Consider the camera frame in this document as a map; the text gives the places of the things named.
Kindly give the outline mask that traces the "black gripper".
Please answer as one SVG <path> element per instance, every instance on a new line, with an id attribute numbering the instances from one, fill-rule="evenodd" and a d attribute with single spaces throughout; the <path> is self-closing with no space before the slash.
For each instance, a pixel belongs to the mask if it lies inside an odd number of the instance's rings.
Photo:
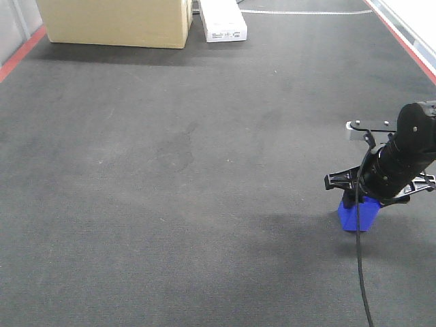
<path id="1" fill-rule="evenodd" d="M 352 208 L 356 205 L 356 191 L 358 192 L 359 203 L 368 202 L 367 198 L 375 199 L 380 206 L 386 207 L 393 204 L 406 204 L 411 200 L 411 195 L 421 191 L 435 190 L 435 176 L 419 173 L 413 180 L 408 182 L 400 192 L 393 198 L 378 198 L 374 193 L 363 189 L 363 182 L 358 180 L 359 167 L 350 168 L 342 172 L 327 174 L 324 177 L 326 190 L 334 188 L 343 190 L 342 203 L 345 208 Z"/>

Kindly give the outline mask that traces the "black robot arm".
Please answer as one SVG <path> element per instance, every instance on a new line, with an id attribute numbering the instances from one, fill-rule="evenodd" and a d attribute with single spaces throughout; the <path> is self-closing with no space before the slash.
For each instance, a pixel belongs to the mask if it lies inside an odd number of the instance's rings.
<path id="1" fill-rule="evenodd" d="M 435 177 L 426 173 L 435 161 L 435 101 L 405 105 L 399 112 L 396 128 L 383 127 L 388 134 L 385 145 L 377 148 L 372 125 L 350 127 L 362 132 L 369 149 L 362 163 L 355 168 L 327 174 L 327 190 L 344 191 L 345 208 L 364 198 L 377 200 L 382 207 L 405 204 L 410 195 L 435 189 Z"/>

